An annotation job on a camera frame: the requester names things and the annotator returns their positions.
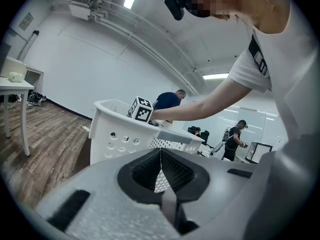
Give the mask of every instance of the black cap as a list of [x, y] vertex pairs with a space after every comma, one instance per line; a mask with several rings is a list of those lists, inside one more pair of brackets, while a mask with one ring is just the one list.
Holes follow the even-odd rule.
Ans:
[[210, 10], [198, 10], [198, 4], [192, 3], [192, 0], [181, 0], [185, 9], [199, 18], [207, 18], [210, 17]]
[[240, 120], [238, 124], [243, 123], [245, 128], [248, 128], [247, 122], [245, 120]]

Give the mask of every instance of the black baseboard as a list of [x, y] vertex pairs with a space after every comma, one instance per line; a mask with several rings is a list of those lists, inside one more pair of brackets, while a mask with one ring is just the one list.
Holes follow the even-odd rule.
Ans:
[[92, 118], [87, 117], [87, 116], [85, 116], [85, 115], [83, 115], [83, 114], [79, 114], [79, 113], [77, 113], [77, 112], [74, 112], [73, 110], [71, 110], [71, 109], [69, 109], [69, 108], [66, 108], [65, 106], [62, 106], [62, 105], [60, 105], [60, 104], [52, 101], [51, 99], [47, 99], [47, 101], [50, 102], [50, 103], [52, 103], [53, 105], [55, 105], [55, 106], [57, 106], [57, 107], [65, 110], [65, 111], [68, 111], [68, 112], [71, 113], [71, 114], [74, 114], [74, 115], [76, 115], [76, 116], [78, 116], [78, 117], [81, 117], [81, 118], [87, 119], [87, 120], [89, 120], [89, 121], [92, 121]]

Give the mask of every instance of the white cube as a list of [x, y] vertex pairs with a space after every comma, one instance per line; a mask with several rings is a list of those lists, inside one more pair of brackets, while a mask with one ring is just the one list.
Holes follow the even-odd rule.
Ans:
[[131, 118], [148, 123], [153, 111], [149, 100], [137, 96], [131, 106]]

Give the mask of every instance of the person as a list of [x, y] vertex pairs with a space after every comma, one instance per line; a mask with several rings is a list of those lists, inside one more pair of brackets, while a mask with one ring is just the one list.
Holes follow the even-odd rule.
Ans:
[[163, 110], [168, 108], [177, 107], [181, 101], [186, 97], [185, 90], [177, 90], [176, 92], [164, 92], [159, 95], [156, 101], [152, 104], [154, 110]]
[[195, 135], [195, 136], [200, 137], [200, 132], [201, 132], [200, 127], [196, 127], [196, 128], [194, 129], [194, 135]]
[[193, 121], [219, 113], [251, 90], [273, 92], [289, 140], [320, 127], [319, 41], [292, 0], [183, 0], [198, 17], [244, 15], [252, 39], [227, 77], [199, 102], [156, 110], [152, 118]]
[[227, 158], [230, 161], [234, 161], [236, 157], [236, 150], [238, 146], [245, 148], [245, 144], [240, 141], [241, 131], [244, 128], [248, 128], [245, 120], [240, 120], [235, 127], [232, 127], [229, 131], [229, 139], [224, 144], [223, 158]]

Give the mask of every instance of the white plastic basket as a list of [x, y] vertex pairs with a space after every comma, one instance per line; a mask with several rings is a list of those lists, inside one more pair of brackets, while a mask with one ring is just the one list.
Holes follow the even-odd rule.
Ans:
[[[175, 128], [166, 121], [158, 121], [160, 127], [127, 117], [130, 105], [117, 99], [96, 101], [89, 138], [91, 141], [90, 164], [107, 159], [117, 158], [134, 152], [154, 148], [169, 148], [196, 154], [203, 139]], [[175, 142], [161, 138], [165, 129], [176, 136], [188, 139], [189, 143]], [[160, 171], [155, 192], [162, 192], [169, 186], [162, 171]]]

